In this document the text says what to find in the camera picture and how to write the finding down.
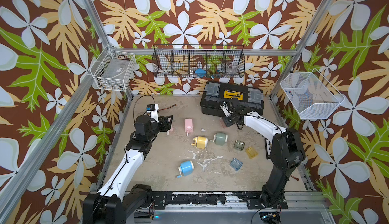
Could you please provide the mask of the pink sharpener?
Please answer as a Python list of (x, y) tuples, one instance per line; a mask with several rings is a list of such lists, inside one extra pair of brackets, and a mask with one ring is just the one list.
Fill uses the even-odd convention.
[(189, 136), (193, 132), (193, 121), (192, 119), (185, 119), (184, 120), (184, 127), (186, 135)]

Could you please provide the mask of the clear blue tray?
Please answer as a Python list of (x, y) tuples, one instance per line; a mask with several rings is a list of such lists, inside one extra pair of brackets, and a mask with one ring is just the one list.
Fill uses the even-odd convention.
[(235, 170), (239, 171), (243, 166), (243, 162), (238, 160), (237, 158), (233, 158), (230, 162), (230, 166)]

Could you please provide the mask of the blue pencil sharpener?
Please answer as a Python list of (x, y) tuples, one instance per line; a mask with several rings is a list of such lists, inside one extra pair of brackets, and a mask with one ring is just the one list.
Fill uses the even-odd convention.
[(194, 170), (194, 165), (192, 160), (181, 163), (180, 166), (178, 167), (178, 170), (179, 170), (179, 175), (177, 176), (177, 178), (192, 174)]

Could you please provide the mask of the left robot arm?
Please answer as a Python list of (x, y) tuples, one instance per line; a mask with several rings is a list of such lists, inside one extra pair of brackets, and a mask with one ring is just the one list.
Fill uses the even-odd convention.
[(107, 183), (96, 193), (90, 193), (83, 203), (84, 224), (124, 224), (136, 209), (151, 205), (151, 186), (137, 184), (129, 194), (126, 190), (158, 134), (169, 131), (172, 122), (172, 115), (156, 119), (148, 115), (137, 117), (121, 163)]

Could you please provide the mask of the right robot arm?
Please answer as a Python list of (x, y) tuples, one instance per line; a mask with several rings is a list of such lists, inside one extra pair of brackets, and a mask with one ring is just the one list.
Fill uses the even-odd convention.
[(226, 127), (234, 124), (250, 127), (270, 143), (269, 157), (273, 168), (262, 187), (260, 201), (265, 208), (276, 205), (284, 194), (291, 174), (306, 158), (300, 133), (273, 123), (252, 108), (241, 105), (237, 98), (222, 102), (220, 107), (224, 112)]

